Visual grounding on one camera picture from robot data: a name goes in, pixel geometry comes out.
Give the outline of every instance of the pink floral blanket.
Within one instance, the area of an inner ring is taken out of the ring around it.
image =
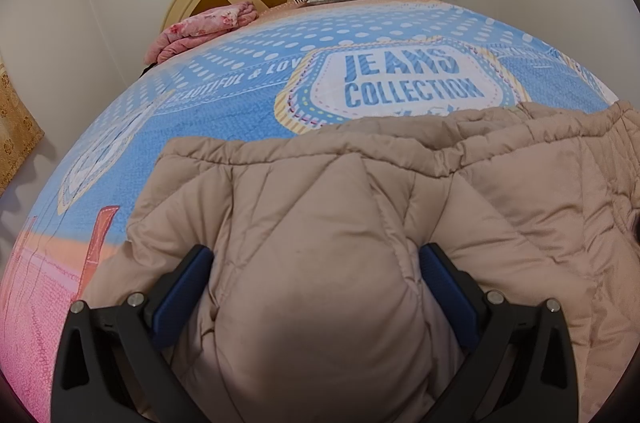
[[[258,13],[251,1],[212,8],[169,26],[149,47],[145,64],[161,64],[165,60],[216,37],[252,23]]]

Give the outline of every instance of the bed sheet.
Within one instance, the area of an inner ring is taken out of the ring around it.
[[[531,35],[437,0],[363,0],[273,14],[145,74],[50,177],[0,287],[0,367],[49,422],[69,304],[126,238],[174,136],[290,137],[362,116],[446,115],[536,101],[594,112],[616,97]]]

